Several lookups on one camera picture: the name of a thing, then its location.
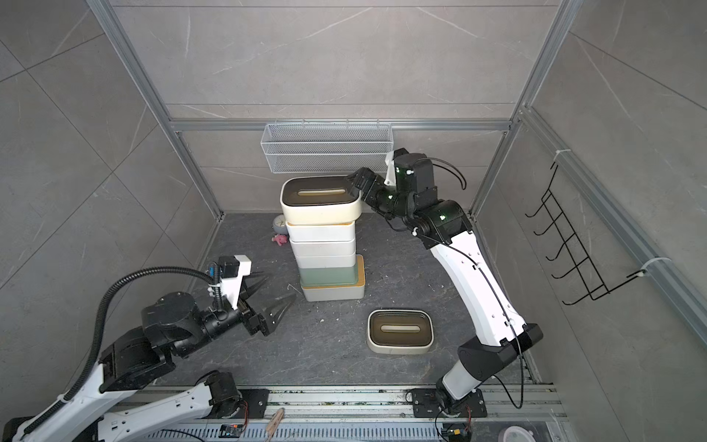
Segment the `mint green tissue box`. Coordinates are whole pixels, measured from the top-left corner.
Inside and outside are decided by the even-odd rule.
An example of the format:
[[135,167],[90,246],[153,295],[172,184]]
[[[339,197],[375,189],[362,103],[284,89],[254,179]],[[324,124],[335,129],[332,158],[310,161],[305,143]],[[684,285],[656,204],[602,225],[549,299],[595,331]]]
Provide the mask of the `mint green tissue box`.
[[302,287],[338,287],[358,282],[357,266],[330,268],[300,268]]

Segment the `cream box dark lid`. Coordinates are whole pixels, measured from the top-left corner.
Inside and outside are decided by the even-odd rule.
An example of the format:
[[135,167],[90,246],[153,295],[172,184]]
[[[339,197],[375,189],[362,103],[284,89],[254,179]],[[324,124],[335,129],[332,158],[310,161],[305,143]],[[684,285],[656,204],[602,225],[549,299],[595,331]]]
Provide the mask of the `cream box dark lid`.
[[349,193],[344,175],[292,178],[281,189],[280,203],[293,226],[343,225],[363,212],[360,193]]
[[381,355],[423,355],[435,342],[434,326],[419,309],[377,309],[368,315],[366,341]]

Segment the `bamboo lid box edge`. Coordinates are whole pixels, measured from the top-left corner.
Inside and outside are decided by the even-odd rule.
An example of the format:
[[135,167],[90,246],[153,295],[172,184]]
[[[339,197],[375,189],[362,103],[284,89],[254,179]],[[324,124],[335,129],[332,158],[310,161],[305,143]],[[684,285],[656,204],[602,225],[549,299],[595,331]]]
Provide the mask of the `bamboo lid box edge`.
[[335,225],[293,225],[285,223],[294,242],[347,242],[355,239],[355,221]]

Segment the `white tissue box bamboo lid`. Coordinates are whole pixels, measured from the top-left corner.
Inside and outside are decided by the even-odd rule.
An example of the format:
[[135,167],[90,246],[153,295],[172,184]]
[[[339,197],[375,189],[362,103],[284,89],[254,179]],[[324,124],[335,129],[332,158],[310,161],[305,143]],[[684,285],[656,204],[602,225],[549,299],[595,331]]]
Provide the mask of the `white tissue box bamboo lid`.
[[356,253],[356,241],[291,241],[296,257],[348,256]]

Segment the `large bamboo lid tissue box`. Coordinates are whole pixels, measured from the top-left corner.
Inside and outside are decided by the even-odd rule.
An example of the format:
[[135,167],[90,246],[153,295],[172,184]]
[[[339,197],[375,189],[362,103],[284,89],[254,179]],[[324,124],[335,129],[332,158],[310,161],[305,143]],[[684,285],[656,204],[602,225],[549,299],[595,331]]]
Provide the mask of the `large bamboo lid tissue box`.
[[358,282],[355,285],[339,285],[338,287],[302,287],[309,302],[358,300],[364,297],[366,289],[365,261],[357,254]]

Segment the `white tissue box grey lid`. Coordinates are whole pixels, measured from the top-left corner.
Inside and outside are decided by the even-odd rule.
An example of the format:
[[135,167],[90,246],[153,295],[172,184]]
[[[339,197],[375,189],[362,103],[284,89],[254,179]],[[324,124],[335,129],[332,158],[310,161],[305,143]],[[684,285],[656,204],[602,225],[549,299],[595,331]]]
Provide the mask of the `white tissue box grey lid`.
[[296,256],[300,269],[350,268],[357,262],[356,254],[337,256]]

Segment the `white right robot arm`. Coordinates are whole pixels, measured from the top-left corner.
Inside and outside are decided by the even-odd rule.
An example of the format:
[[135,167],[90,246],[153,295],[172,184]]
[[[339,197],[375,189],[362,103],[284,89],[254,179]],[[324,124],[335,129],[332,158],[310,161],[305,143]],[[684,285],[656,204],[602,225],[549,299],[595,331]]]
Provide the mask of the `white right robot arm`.
[[450,163],[425,154],[395,150],[387,172],[368,168],[346,176],[347,191],[386,221],[419,239],[442,265],[471,317],[475,335],[458,348],[458,360],[437,383],[441,412],[456,414],[471,394],[543,338],[537,323],[526,322],[511,305],[482,256],[471,219],[460,204],[439,197],[435,168],[466,179]]

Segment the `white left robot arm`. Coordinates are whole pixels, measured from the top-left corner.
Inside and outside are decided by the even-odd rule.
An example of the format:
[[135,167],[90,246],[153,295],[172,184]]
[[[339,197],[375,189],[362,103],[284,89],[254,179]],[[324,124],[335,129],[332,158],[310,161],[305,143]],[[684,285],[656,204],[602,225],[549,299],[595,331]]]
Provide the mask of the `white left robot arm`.
[[[126,285],[154,274],[181,274],[207,283],[211,308],[202,311],[187,292],[172,292],[142,311],[142,326],[103,346],[108,309]],[[247,403],[228,372],[212,371],[188,390],[123,412],[112,409],[176,368],[175,360],[202,349],[230,329],[243,325],[249,334],[273,333],[295,295],[278,298],[261,313],[248,298],[267,281],[243,284],[241,277],[217,264],[206,272],[159,266],[128,274],[103,296],[97,312],[86,365],[72,387],[41,414],[13,418],[4,428],[5,441],[132,441],[190,419],[229,418],[249,413]]]

